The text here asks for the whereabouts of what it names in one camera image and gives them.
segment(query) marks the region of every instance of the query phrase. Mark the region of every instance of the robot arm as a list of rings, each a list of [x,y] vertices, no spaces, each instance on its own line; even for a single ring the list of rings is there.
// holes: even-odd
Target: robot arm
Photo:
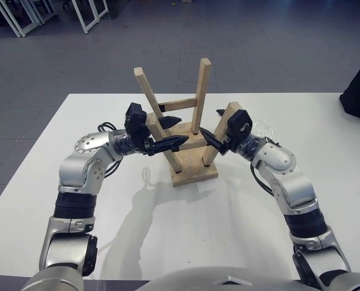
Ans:
[[[313,186],[297,166],[294,154],[271,139],[252,135],[252,120],[246,110],[238,110],[227,126],[228,138],[223,143],[209,131],[201,132],[207,144],[221,154],[231,150],[250,161],[258,184],[275,198],[284,215],[293,243],[293,261],[303,282],[321,290],[359,287],[360,274],[351,273],[331,227],[324,221]],[[270,187],[256,177],[254,169]]]
[[[94,228],[96,197],[108,166],[115,163],[116,169],[123,156],[132,153],[151,156],[178,150],[188,139],[171,136],[154,142],[145,121],[146,112],[132,103],[126,113],[125,129],[91,133],[77,141],[59,169],[59,193],[45,233],[40,272],[23,290],[83,290],[82,276],[95,268],[97,237],[89,232]],[[179,121],[171,116],[159,119],[164,129]]]

